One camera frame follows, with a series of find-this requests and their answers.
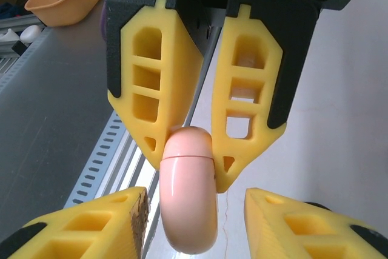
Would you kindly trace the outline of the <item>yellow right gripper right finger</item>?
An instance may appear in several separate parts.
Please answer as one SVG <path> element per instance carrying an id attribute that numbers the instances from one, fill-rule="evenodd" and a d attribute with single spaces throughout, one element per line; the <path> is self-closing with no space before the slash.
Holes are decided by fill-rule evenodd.
<path id="1" fill-rule="evenodd" d="M 251 259 L 388 259 L 388 238 L 320 204 L 249 188 L 244 221 Z"/>

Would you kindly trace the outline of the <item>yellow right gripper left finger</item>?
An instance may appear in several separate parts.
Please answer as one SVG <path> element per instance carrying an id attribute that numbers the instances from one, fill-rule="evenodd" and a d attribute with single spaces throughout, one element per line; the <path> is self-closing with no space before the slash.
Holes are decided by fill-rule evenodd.
<path id="1" fill-rule="evenodd" d="M 145 187 L 42 215 L 5 240 L 5 259 L 141 259 L 149 200 Z"/>

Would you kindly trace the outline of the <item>pink earbud charging case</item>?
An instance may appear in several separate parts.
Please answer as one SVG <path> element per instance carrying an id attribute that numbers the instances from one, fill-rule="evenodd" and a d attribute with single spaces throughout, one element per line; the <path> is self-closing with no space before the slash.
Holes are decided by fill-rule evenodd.
<path id="1" fill-rule="evenodd" d="M 166 142 L 159 168 L 159 207 L 171 247 L 208 251 L 218 235 L 218 199 L 210 134 L 183 127 Z"/>

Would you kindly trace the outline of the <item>grey metal panel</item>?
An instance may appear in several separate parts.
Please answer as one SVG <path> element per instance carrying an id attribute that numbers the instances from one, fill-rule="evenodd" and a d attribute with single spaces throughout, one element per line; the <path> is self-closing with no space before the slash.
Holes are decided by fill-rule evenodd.
<path id="1" fill-rule="evenodd" d="M 95 197 L 124 134 L 98 18 L 50 29 L 0 86 L 0 241 Z"/>

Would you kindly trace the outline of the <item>white rounded object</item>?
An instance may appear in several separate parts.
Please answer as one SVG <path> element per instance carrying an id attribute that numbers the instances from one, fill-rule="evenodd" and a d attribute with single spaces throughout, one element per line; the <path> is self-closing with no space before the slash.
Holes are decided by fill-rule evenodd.
<path id="1" fill-rule="evenodd" d="M 38 25 L 30 25 L 20 34 L 20 40 L 24 44 L 31 44 L 42 32 Z"/>

